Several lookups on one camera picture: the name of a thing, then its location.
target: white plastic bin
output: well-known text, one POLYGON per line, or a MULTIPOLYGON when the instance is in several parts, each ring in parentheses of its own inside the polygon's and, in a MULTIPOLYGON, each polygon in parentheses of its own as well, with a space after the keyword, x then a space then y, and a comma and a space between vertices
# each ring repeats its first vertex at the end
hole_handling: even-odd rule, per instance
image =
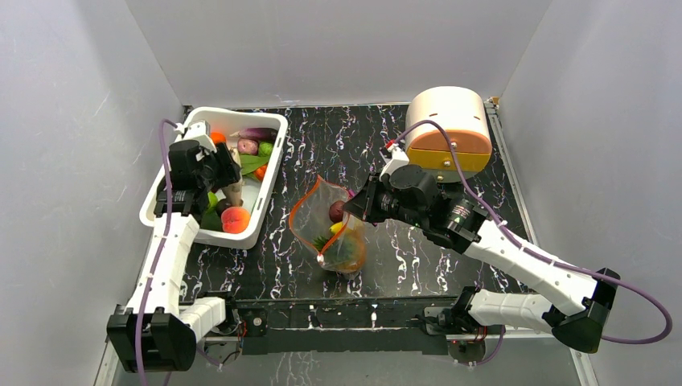
MULTIPOLYGON (((277 174, 279 173, 279 166, 281 156, 284 153, 282 147, 286 139, 286 131, 289 128, 289 123, 286 118, 278 114, 270 113, 238 113, 227 109, 217 109, 213 107, 200 107, 192 110, 190 115, 185 120, 185 126, 197 121, 206 121, 212 132, 222 133, 228 139, 228 146, 236 146, 238 138, 230 137, 231 134, 251 127, 268 127, 277 129, 277 139, 274 143, 273 153, 268 161, 268 170, 265 172, 265 177, 261 183, 261 189, 256 194, 254 189, 243 189, 242 199, 244 202, 254 202, 253 210, 251 212, 251 220, 249 226, 242 233, 231 234, 224 232, 208 231, 206 229, 199 230, 195 242, 202 244, 217 245, 220 247, 249 249, 256 245, 258 234, 261 231, 261 225, 265 218, 265 212, 270 202, 270 196, 273 193, 273 186, 277 174)), ((149 193, 145 199, 145 203, 140 209, 140 221, 148 226, 154 226, 154 205, 156 203, 156 187, 163 178, 163 167, 159 170, 154 184, 152 184, 149 193)))

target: marble tabletop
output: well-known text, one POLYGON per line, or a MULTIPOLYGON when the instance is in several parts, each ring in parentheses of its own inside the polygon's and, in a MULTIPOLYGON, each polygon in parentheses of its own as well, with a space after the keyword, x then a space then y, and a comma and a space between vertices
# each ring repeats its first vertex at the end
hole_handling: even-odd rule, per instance
MULTIPOLYGON (((317 175, 358 191, 368 173, 383 166, 379 148, 405 127, 407 105, 263 109, 290 123, 285 154, 258 242, 249 250, 194 244, 181 300, 206 290, 231 290, 237 299, 409 297, 457 295, 463 286, 526 292, 513 277, 487 264, 439 248, 418 228, 396 221, 366 227, 367 262, 359 275, 321 269, 289 229, 292 207, 317 175)), ((526 237, 521 214, 493 139, 487 167, 472 187, 526 237)))

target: peach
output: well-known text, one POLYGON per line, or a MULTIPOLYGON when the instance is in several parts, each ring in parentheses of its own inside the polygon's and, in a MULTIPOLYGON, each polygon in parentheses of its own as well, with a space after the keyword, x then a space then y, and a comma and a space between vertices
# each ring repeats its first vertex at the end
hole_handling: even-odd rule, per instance
POLYGON ((242 207, 229 207, 220 215, 225 233, 242 233, 248 227, 250 220, 249 211, 242 207))

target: plastic bag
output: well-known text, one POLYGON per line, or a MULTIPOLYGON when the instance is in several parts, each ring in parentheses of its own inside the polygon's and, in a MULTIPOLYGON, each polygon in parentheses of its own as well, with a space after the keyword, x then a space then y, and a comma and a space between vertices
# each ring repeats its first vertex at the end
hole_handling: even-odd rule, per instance
POLYGON ((318 181, 294 205, 289 218, 291 232, 312 253, 323 269, 339 273, 354 273, 367 258, 364 225, 348 213, 343 213, 343 226, 336 234, 329 229, 329 207, 336 201, 348 201, 348 191, 318 176, 318 181))

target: black marble table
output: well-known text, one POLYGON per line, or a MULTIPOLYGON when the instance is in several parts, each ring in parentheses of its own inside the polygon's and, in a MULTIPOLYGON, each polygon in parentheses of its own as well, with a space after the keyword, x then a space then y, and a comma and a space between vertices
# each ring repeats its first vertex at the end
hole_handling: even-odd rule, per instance
MULTIPOLYGON (((231 290, 237 299, 409 297, 457 295, 465 285, 526 292, 513 277, 439 248, 417 228, 387 221, 368 226, 368 258, 353 280, 322 270, 289 230, 292 207, 316 176, 358 191, 383 166, 379 148, 405 127, 407 105, 257 110, 290 123, 285 154, 257 245, 250 250, 192 246, 181 300, 205 290, 231 290)), ((526 237, 497 145, 487 167, 470 179, 510 230, 526 237)))

